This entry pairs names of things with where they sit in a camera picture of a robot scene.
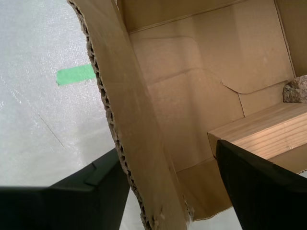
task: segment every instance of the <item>cardboard flap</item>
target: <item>cardboard flap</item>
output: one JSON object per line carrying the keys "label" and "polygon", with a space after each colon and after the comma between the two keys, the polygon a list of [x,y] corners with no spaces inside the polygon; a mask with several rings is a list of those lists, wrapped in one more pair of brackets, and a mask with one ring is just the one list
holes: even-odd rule
{"label": "cardboard flap", "polygon": [[307,74],[307,1],[276,0],[297,77]]}
{"label": "cardboard flap", "polygon": [[244,1],[130,37],[147,82],[201,68],[247,94],[294,77],[273,0]]}
{"label": "cardboard flap", "polygon": [[128,31],[140,30],[244,0],[118,0]]}
{"label": "cardboard flap", "polygon": [[251,93],[293,78],[273,0],[248,0],[194,17],[204,68]]}
{"label": "cardboard flap", "polygon": [[134,34],[131,41],[178,172],[211,158],[207,132],[243,112],[238,94],[204,69],[193,34],[181,26],[173,34],[161,27]]}
{"label": "cardboard flap", "polygon": [[177,173],[194,221],[208,219],[231,207],[215,158]]}
{"label": "cardboard flap", "polygon": [[74,0],[119,159],[146,229],[186,230],[189,221],[148,90],[113,0]]}

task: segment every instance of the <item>pine wood piece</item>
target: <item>pine wood piece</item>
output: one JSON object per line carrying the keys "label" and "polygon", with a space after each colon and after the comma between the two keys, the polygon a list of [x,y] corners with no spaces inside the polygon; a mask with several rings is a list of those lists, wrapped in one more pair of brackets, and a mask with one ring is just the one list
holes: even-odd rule
{"label": "pine wood piece", "polygon": [[282,103],[209,132],[213,154],[219,139],[264,159],[307,143],[307,105]]}

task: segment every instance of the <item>black plastic part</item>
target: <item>black plastic part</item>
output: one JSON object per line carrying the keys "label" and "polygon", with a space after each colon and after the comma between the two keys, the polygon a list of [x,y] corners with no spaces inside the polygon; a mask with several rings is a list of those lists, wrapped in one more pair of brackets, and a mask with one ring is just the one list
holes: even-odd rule
{"label": "black plastic part", "polygon": [[307,179],[225,140],[216,158],[243,230],[307,229]]}
{"label": "black plastic part", "polygon": [[118,230],[129,184],[116,150],[48,188],[0,188],[1,230]]}

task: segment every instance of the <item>wood grain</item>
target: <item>wood grain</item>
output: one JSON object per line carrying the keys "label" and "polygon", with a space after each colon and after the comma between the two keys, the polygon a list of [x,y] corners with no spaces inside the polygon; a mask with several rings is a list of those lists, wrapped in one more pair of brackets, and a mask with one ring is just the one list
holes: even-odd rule
{"label": "wood grain", "polygon": [[209,132],[214,154],[219,139],[273,158],[307,143],[307,104],[282,103]]}

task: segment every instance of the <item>green painter's tape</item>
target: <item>green painter's tape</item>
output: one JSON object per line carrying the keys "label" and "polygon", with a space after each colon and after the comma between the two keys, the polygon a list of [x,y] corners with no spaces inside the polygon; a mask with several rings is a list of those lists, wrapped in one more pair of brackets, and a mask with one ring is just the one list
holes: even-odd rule
{"label": "green painter's tape", "polygon": [[67,85],[79,81],[96,78],[92,65],[77,66],[70,69],[62,69],[57,73],[58,85]]}

